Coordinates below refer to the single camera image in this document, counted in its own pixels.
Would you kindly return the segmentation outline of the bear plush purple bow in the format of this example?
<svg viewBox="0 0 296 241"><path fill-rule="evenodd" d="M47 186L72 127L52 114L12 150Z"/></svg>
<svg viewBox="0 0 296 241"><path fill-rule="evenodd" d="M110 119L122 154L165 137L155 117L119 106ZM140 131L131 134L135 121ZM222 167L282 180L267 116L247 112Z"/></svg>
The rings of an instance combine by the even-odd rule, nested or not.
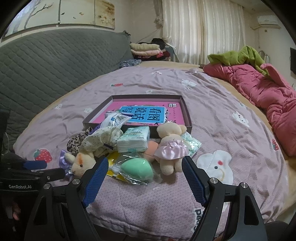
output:
<svg viewBox="0 0 296 241"><path fill-rule="evenodd" d="M82 151L76 156L65 150L60 152L59 167L65 171L65 179L81 178L83 174L92 169L96 161L92 152Z"/></svg>

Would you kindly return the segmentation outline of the floral cream scrunchie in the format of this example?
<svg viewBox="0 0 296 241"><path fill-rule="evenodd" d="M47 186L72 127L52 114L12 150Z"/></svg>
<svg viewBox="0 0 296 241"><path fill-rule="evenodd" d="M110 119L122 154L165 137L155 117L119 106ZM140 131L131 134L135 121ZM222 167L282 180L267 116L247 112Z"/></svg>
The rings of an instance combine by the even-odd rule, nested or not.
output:
<svg viewBox="0 0 296 241"><path fill-rule="evenodd" d="M117 151L117 141L123 131L117 127L99 128L88 135L79 147L79 153L92 153L95 157L105 156Z"/></svg>

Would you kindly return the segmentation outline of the green sponge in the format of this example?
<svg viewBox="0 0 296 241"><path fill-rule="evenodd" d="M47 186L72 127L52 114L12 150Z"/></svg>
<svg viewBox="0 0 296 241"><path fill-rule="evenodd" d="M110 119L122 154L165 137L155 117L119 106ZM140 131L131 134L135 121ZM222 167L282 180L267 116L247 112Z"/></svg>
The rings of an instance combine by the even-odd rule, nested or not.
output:
<svg viewBox="0 0 296 241"><path fill-rule="evenodd" d="M113 152L107 156L109 168L107 175L132 185L161 183L161 176L142 153Z"/></svg>

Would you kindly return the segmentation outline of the green flower tissue pack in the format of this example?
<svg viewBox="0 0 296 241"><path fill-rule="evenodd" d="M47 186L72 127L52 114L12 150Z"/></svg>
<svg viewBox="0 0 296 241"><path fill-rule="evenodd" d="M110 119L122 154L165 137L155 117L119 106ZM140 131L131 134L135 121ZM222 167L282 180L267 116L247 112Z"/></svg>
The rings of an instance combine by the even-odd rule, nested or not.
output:
<svg viewBox="0 0 296 241"><path fill-rule="evenodd" d="M144 152L148 148L150 129L148 126L128 128L117 141L117 151Z"/></svg>

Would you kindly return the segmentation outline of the white blue wipes pack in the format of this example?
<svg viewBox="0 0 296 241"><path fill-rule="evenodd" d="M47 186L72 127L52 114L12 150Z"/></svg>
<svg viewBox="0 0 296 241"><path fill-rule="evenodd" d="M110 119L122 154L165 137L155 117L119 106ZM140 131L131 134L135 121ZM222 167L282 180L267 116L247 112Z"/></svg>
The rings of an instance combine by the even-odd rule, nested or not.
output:
<svg viewBox="0 0 296 241"><path fill-rule="evenodd" d="M102 121L102 123L98 124L95 128L93 128L89 132L89 134L90 135L93 134L95 131L97 131L100 128L106 128L106 127L121 128L131 119L132 119L131 113L119 113L115 111L107 111L105 113L105 119Z"/></svg>

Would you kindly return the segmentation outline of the bear plush pink dress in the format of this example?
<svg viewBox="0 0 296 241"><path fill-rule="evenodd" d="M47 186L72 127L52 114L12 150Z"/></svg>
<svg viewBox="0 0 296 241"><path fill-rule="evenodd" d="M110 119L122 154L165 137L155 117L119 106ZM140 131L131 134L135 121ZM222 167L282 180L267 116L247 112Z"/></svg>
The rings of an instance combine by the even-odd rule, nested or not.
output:
<svg viewBox="0 0 296 241"><path fill-rule="evenodd" d="M169 176L175 171L182 172L182 159L189 155L189 149L181 138L186 131L185 125L172 122L157 127L161 141L154 157L160 165L162 174Z"/></svg>

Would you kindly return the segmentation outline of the leopard print scrunchie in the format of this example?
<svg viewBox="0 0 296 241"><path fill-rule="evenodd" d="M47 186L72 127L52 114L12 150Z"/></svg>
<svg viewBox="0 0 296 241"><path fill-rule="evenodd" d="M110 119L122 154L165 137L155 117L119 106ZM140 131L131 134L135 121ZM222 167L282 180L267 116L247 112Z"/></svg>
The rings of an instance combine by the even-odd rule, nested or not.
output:
<svg viewBox="0 0 296 241"><path fill-rule="evenodd" d="M79 148L83 142L83 140L90 135L93 128L89 127L85 132L80 133L74 137L72 137L67 143L67 151L71 153L73 156L76 156L79 152Z"/></svg>

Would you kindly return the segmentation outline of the shallow dark cardboard box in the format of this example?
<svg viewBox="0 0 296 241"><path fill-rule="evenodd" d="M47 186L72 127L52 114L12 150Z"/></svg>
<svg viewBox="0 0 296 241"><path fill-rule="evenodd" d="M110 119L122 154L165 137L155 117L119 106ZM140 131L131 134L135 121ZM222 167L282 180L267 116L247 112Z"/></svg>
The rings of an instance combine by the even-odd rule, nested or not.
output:
<svg viewBox="0 0 296 241"><path fill-rule="evenodd" d="M185 125L187 132L192 131L192 122L184 99L180 95L165 94L128 94L112 95L95 108L83 120L85 128L96 127L105 119L107 112L129 114L132 118L122 126L149 126L151 137L157 138L157 127L167 121Z"/></svg>

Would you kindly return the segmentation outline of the grey quilted headboard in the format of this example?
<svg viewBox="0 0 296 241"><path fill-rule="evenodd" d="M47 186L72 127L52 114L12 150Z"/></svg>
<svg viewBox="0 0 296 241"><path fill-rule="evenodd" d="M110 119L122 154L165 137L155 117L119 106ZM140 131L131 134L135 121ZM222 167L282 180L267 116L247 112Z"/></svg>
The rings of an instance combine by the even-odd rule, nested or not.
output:
<svg viewBox="0 0 296 241"><path fill-rule="evenodd" d="M1 109L10 111L9 145L54 101L131 58L127 32L57 29L3 45Z"/></svg>

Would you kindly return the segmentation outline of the red pink comforter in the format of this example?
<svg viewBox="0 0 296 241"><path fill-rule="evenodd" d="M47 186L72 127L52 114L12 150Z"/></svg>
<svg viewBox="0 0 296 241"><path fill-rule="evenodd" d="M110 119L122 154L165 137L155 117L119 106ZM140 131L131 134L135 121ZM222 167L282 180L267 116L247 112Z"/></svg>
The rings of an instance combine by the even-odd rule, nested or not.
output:
<svg viewBox="0 0 296 241"><path fill-rule="evenodd" d="M207 64L203 71L229 82L253 105L263 110L288 156L295 156L295 90L271 64L261 67L264 76L251 65Z"/></svg>

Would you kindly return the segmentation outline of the blue patterned cloth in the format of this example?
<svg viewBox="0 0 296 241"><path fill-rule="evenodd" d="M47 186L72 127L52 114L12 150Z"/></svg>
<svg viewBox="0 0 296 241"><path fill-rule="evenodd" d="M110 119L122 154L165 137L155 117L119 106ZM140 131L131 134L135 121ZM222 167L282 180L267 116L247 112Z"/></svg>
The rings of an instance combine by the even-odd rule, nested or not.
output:
<svg viewBox="0 0 296 241"><path fill-rule="evenodd" d="M141 63L142 61L139 59L129 59L129 60L121 61L119 68L133 67L133 66L140 65Z"/></svg>

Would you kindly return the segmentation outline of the stack of folded clothes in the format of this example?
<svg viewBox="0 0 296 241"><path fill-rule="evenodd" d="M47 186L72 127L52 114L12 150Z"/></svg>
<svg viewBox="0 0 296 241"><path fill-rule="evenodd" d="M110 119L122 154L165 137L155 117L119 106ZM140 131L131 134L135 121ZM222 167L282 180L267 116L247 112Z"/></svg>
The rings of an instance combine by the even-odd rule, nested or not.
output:
<svg viewBox="0 0 296 241"><path fill-rule="evenodd" d="M141 61L171 61L173 49L162 38L153 38L149 43L130 43L134 59Z"/></svg>

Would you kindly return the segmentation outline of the green blanket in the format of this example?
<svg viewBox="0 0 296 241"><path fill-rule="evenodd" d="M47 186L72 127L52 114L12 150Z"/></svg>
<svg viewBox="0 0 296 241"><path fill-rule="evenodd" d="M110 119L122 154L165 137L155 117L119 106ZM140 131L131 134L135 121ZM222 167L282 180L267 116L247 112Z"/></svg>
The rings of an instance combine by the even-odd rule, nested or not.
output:
<svg viewBox="0 0 296 241"><path fill-rule="evenodd" d="M228 51L222 54L210 54L207 56L211 64L223 64L225 66L234 65L251 65L255 70L264 76L269 76L268 71L261 69L261 65L265 64L260 54L250 46L244 46L240 51Z"/></svg>

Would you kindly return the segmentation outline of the white curtains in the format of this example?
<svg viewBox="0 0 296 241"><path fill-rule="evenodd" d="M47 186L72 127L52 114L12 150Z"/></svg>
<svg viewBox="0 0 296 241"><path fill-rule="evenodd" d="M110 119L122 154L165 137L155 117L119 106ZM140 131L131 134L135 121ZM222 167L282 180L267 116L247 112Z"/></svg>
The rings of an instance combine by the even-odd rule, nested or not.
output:
<svg viewBox="0 0 296 241"><path fill-rule="evenodd" d="M243 7L232 1L163 1L163 39L181 63L207 64L208 55L245 44Z"/></svg>

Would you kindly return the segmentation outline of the black wall television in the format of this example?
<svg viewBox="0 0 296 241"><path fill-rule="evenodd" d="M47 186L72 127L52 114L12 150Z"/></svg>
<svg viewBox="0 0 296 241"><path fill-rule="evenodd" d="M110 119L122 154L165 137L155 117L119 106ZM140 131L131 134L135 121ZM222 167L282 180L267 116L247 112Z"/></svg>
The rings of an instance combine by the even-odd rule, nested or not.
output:
<svg viewBox="0 0 296 241"><path fill-rule="evenodd" d="M296 49L290 48L290 70L296 74Z"/></svg>

